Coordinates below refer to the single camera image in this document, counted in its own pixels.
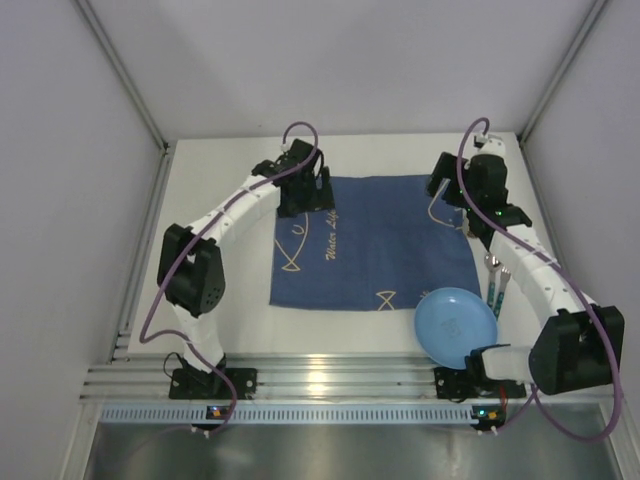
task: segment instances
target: white wall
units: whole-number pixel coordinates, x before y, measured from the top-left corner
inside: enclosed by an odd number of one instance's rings
[[[623,380],[640,421],[640,2],[611,2],[529,143],[568,267],[626,318]]]
[[[93,0],[170,139],[524,126],[591,0]]]
[[[53,478],[158,151],[69,1],[0,1],[0,478]]]

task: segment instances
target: blue bowl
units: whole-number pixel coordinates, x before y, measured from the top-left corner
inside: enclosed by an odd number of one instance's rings
[[[496,317],[477,295],[461,288],[439,288],[424,297],[415,313],[418,342],[434,362],[464,370],[471,350],[498,341]]]

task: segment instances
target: white table surface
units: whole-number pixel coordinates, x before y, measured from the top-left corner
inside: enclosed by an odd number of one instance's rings
[[[507,145],[509,201],[533,220],[541,242],[550,243],[526,166],[513,133],[500,134]],[[354,135],[320,138],[326,164],[334,176],[429,174],[442,151],[457,152],[461,134]],[[465,156],[473,154],[470,146]],[[144,317],[156,294],[156,272],[164,231],[186,225],[218,206],[258,162],[275,160],[279,138],[181,140],[169,175],[149,264],[129,343],[131,353],[182,351],[175,337],[148,345],[138,342]],[[223,251],[227,288],[215,312],[220,341],[227,353],[417,353],[412,309],[381,312],[310,311],[269,305],[275,213]],[[488,274],[484,248],[470,241],[480,287],[486,295]],[[501,342],[532,344],[539,323],[512,281],[499,322]],[[158,308],[151,332],[179,328],[170,305]]]

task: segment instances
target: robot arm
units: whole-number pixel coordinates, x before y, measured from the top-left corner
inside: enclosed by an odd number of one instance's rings
[[[464,208],[470,236],[479,238],[511,271],[540,321],[541,332],[533,346],[495,345],[472,351],[466,358],[467,371],[479,385],[492,380],[516,380],[535,383],[549,395],[611,383],[604,345],[582,302],[559,274],[557,261],[542,246],[529,217],[507,203],[504,142],[477,135],[474,143],[479,148],[477,155],[471,160],[463,159],[463,180],[470,197],[485,216],[533,251],[496,232],[469,208],[458,183],[456,156],[440,156],[427,192],[433,196],[440,183],[450,179],[443,199]],[[586,298],[605,328],[619,365],[624,318],[617,308],[601,308]]]
[[[186,227],[174,224],[165,232],[158,285],[180,252],[193,239],[193,232],[201,231],[213,218],[218,219],[181,263],[165,291],[165,297],[172,304],[183,332],[211,365],[219,365],[224,358],[215,313],[212,312],[225,290],[221,251],[229,248],[258,220],[274,210],[279,216],[286,217],[334,207],[329,168],[324,166],[323,153],[318,149],[314,158],[299,172],[274,182],[268,181],[269,177],[302,163],[311,155],[312,149],[312,145],[294,140],[291,148],[276,162],[265,160],[256,165],[242,186],[219,207]],[[316,175],[314,170],[318,160],[321,163]],[[184,351],[184,359],[190,368],[210,372],[211,369],[186,344]]]

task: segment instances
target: blue cloth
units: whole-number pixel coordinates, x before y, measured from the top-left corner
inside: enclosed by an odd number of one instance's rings
[[[426,175],[331,179],[336,208],[278,218],[271,305],[309,310],[415,308],[441,287],[480,295],[462,213]]]

